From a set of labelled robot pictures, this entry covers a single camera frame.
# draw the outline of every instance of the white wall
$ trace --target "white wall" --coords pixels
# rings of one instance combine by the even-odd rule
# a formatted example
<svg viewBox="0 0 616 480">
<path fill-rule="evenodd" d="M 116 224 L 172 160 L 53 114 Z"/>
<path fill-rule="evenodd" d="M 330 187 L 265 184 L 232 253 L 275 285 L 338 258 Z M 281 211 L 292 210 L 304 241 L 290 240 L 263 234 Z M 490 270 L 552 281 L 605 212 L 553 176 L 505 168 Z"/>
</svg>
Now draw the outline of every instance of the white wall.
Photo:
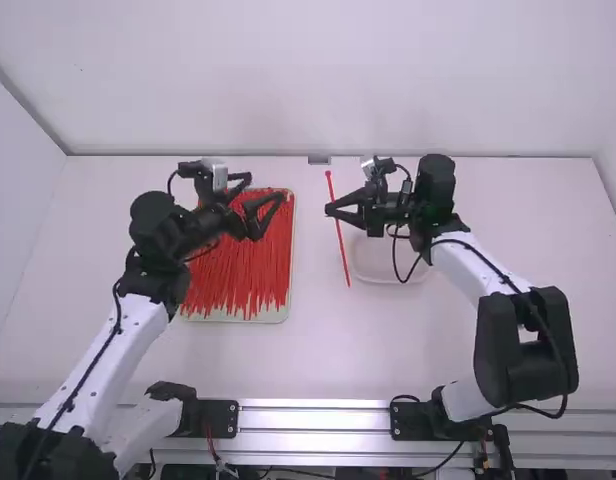
<svg viewBox="0 0 616 480">
<path fill-rule="evenodd" d="M 0 0 L 0 69 L 75 153 L 603 153 L 616 206 L 616 0 Z"/>
<path fill-rule="evenodd" d="M 0 328 L 65 159 L 0 84 Z"/>
</svg>

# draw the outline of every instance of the pile of red straws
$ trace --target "pile of red straws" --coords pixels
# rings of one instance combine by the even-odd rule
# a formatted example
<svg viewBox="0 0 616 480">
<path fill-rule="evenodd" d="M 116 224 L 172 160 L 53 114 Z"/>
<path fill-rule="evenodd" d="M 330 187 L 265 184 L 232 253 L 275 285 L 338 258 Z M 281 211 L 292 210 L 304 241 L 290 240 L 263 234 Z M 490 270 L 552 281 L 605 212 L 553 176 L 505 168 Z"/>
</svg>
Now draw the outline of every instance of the pile of red straws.
<svg viewBox="0 0 616 480">
<path fill-rule="evenodd" d="M 293 214 L 295 196 L 290 190 L 257 188 L 246 190 L 230 205 L 243 215 L 242 202 L 283 191 L 286 201 L 273 216 L 266 235 L 258 242 L 238 242 L 229 235 L 219 246 L 188 265 L 192 281 L 180 314 L 221 314 L 252 320 L 266 310 L 285 306 L 290 289 Z M 266 214 L 262 208 L 259 217 Z"/>
</svg>

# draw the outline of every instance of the metal bracket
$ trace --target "metal bracket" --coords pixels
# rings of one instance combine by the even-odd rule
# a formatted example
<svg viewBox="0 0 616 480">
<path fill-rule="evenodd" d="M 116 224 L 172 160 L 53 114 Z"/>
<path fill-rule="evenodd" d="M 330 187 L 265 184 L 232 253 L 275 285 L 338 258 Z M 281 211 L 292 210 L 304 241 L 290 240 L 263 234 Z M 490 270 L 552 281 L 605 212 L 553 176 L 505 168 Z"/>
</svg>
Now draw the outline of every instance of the metal bracket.
<svg viewBox="0 0 616 480">
<path fill-rule="evenodd" d="M 330 155 L 308 155 L 308 165 L 330 165 L 331 157 Z"/>
<path fill-rule="evenodd" d="M 239 402 L 236 400 L 191 400 L 184 407 L 187 417 L 172 436 L 178 438 L 235 438 L 239 429 Z"/>
<path fill-rule="evenodd" d="M 492 419 L 435 425 L 427 403 L 392 402 L 390 436 L 396 441 L 457 440 L 479 441 L 488 438 Z"/>
</svg>

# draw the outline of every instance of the red straw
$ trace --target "red straw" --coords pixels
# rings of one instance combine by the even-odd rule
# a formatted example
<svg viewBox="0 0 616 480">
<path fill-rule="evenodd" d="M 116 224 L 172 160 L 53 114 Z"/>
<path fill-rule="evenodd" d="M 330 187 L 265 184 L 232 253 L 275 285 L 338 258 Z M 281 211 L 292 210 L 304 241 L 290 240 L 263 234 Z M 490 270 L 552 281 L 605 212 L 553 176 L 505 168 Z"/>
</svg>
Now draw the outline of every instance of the red straw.
<svg viewBox="0 0 616 480">
<path fill-rule="evenodd" d="M 332 172 L 326 170 L 326 178 L 328 179 L 328 190 L 330 191 L 330 201 L 335 201 L 335 189 L 332 186 Z M 344 248 L 344 237 L 341 234 L 341 225 L 339 220 L 335 218 L 335 226 L 337 227 L 337 237 L 339 238 L 339 251 L 341 252 L 341 261 L 344 264 L 344 273 L 346 274 L 346 283 L 350 288 L 350 272 L 348 272 L 348 260 L 346 260 L 346 249 Z"/>
</svg>

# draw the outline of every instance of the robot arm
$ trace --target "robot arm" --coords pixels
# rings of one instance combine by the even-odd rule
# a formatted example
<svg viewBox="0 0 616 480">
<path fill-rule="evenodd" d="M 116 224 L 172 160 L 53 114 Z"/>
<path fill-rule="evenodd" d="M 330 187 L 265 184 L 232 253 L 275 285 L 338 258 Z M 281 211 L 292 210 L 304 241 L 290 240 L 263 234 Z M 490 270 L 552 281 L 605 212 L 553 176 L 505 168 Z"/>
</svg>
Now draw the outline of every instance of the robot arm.
<svg viewBox="0 0 616 480">
<path fill-rule="evenodd" d="M 113 286 L 114 306 L 99 334 L 66 381 L 26 425 L 0 429 L 2 479 L 118 479 L 137 455 L 175 433 L 200 433 L 196 391 L 159 382 L 106 437 L 110 416 L 139 361 L 167 328 L 190 284 L 186 266 L 195 251 L 219 241 L 260 240 L 284 201 L 281 192 L 230 208 L 251 182 L 249 172 L 229 174 L 217 160 L 179 164 L 193 178 L 200 206 L 189 211 L 164 192 L 139 196 L 130 208 L 134 242 Z M 239 181 L 228 188 L 228 182 Z M 260 219 L 258 212 L 270 204 Z"/>
<path fill-rule="evenodd" d="M 327 204 L 326 215 L 370 237 L 381 237 L 386 226 L 395 225 L 396 238 L 398 228 L 407 225 L 413 249 L 477 309 L 474 375 L 433 392 L 431 402 L 441 423 L 465 422 L 518 402 L 574 392 L 579 377 L 565 295 L 556 287 L 535 288 L 478 244 L 453 213 L 454 162 L 426 155 L 414 182 L 406 171 L 399 192 L 388 192 L 386 175 L 403 169 L 392 158 L 362 159 L 361 166 L 364 187 Z M 351 205 L 357 206 L 356 213 L 340 210 Z M 537 339 L 521 342 L 520 328 L 536 332 Z"/>
</svg>

